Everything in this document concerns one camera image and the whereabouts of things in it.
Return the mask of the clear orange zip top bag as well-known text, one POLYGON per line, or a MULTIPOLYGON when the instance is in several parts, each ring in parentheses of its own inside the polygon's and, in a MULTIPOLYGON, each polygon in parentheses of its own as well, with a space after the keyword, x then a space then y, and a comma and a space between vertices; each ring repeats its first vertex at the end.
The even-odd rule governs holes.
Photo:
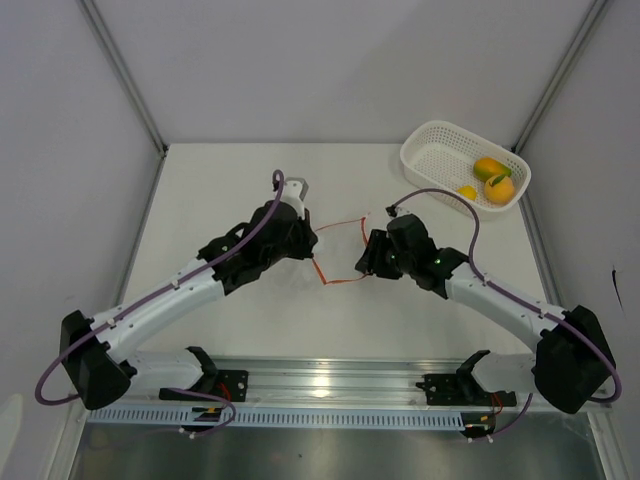
POLYGON ((367 212, 358 218, 317 227, 313 258, 284 260, 276 267, 273 278, 297 290, 345 286, 366 279, 366 274, 355 269, 355 263, 368 245, 369 216, 367 212))

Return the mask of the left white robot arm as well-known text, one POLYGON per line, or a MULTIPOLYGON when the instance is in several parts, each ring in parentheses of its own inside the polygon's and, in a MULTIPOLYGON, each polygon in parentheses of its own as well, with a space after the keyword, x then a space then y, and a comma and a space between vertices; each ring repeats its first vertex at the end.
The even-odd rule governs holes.
POLYGON ((190 311, 258 280, 280 260, 311 258, 316 242, 302 201, 269 201, 250 221, 201 248, 158 292, 92 318, 79 310, 68 314, 60 352, 81 402, 98 410, 126 394, 204 400, 221 393, 222 376, 203 348, 155 353, 140 345, 190 311))

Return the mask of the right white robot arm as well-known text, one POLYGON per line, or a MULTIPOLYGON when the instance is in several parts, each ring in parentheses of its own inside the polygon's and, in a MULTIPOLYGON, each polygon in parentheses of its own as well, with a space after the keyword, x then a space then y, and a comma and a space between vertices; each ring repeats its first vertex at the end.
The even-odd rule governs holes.
POLYGON ((407 276, 419 288, 493 321, 528 348, 526 354, 480 350, 465 360, 456 371, 456 389, 468 403, 499 392, 539 394, 575 414, 612 375, 615 361, 592 311, 566 310, 489 279, 469 255, 437 247, 413 214, 372 230, 355 268, 389 280, 407 276))

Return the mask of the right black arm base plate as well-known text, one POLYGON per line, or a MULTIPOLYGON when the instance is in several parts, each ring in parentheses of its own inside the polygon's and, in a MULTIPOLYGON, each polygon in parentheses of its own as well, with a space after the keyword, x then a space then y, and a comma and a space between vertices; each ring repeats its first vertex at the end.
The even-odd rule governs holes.
POLYGON ((471 379, 456 374, 425 374, 415 383, 423 391, 430 406, 515 407, 517 397, 513 392, 490 393, 471 379))

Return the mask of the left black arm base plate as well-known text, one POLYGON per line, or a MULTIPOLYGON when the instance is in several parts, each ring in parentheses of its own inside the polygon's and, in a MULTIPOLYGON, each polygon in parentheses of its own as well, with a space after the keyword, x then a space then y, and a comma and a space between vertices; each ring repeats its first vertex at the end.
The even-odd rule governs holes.
POLYGON ((246 370, 219 370, 216 377, 205 374, 194 386, 180 393, 176 389, 162 388, 159 399, 164 401, 196 401, 220 397, 230 402, 244 402, 249 386, 246 370))

